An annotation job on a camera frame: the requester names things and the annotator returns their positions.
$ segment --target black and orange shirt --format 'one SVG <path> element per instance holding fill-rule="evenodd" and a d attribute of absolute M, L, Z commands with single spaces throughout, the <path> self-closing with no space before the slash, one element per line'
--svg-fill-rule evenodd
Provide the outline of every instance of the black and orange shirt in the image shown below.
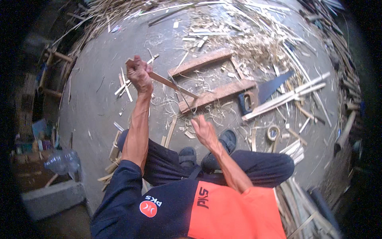
<path fill-rule="evenodd" d="M 123 160 L 94 213 L 94 238 L 285 238 L 274 192 L 183 179 L 141 195 L 141 169 Z"/>

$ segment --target forearm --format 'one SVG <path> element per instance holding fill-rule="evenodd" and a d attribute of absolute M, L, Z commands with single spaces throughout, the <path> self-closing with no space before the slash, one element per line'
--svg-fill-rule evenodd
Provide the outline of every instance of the forearm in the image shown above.
<path fill-rule="evenodd" d="M 142 175 L 149 147 L 149 107 L 151 93 L 138 94 L 131 114 L 131 126 L 123 145 L 121 160 L 129 160 L 141 168 Z"/>
<path fill-rule="evenodd" d="M 237 163 L 228 155 L 220 142 L 211 146 L 211 152 L 217 159 L 227 185 L 239 193 L 252 187 L 252 182 Z"/>

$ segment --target hand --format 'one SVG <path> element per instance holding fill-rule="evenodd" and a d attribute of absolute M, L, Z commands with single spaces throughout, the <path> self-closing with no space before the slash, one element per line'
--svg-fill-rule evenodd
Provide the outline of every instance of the hand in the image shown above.
<path fill-rule="evenodd" d="M 195 119 L 191 119 L 191 124 L 195 129 L 196 136 L 199 141 L 212 152 L 212 149 L 219 144 L 214 126 L 204 119 L 204 115 L 198 115 Z"/>
<path fill-rule="evenodd" d="M 126 65 L 126 72 L 127 78 L 135 86 L 138 94 L 152 93 L 154 87 L 149 77 L 149 73 L 152 73 L 152 66 L 142 61 L 139 55 L 134 56 L 134 64 L 132 66 Z"/>

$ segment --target foot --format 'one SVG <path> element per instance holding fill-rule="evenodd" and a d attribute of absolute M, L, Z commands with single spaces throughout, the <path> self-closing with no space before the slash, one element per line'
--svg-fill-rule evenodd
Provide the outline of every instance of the foot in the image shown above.
<path fill-rule="evenodd" d="M 230 155 L 236 148 L 236 134 L 232 130 L 226 130 L 220 135 L 219 142 L 222 143 L 223 147 Z M 220 170 L 219 163 L 217 162 L 215 156 L 211 152 L 209 152 L 203 158 L 201 166 L 205 172 L 213 172 L 215 170 Z"/>
<path fill-rule="evenodd" d="M 180 150 L 179 164 L 182 167 L 194 167 L 196 165 L 196 151 L 193 147 L 185 147 Z"/>

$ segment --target plastic bottle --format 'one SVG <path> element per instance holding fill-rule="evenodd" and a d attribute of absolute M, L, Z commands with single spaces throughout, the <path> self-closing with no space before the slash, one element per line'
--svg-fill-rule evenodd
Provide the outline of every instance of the plastic bottle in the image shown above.
<path fill-rule="evenodd" d="M 80 167 L 80 160 L 74 150 L 58 150 L 49 155 L 44 167 L 58 175 L 65 175 L 69 172 L 77 172 Z"/>

